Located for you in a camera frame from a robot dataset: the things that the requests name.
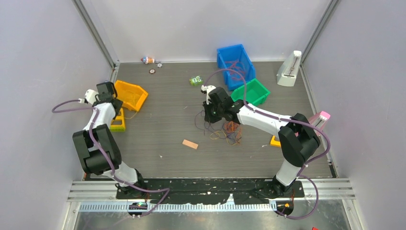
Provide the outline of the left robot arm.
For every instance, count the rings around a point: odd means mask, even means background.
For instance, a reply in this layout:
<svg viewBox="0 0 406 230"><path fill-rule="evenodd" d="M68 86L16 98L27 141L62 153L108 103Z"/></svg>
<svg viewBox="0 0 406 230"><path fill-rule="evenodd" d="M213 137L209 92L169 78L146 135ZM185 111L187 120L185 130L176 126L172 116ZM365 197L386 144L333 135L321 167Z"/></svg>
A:
<svg viewBox="0 0 406 230"><path fill-rule="evenodd" d="M86 126L72 136L82 169L87 174L107 176L115 180L119 191L135 198L147 192L138 170L123 162L121 152L110 131L112 121L119 115L123 102L112 82L87 90L84 101L91 105L92 115Z"/></svg>

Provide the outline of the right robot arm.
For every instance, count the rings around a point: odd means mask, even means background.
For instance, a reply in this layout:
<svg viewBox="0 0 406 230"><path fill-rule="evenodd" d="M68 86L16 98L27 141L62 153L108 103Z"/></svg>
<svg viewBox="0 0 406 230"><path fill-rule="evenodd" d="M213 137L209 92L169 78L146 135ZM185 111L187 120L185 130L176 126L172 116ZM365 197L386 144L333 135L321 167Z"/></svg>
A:
<svg viewBox="0 0 406 230"><path fill-rule="evenodd" d="M203 102L206 122L225 119L258 128L279 140L284 161L271 181L269 193L275 197L287 196L305 162L320 146L320 140L307 118L300 113L278 115L241 99L234 101L222 87L202 86L201 92L206 96Z"/></svg>

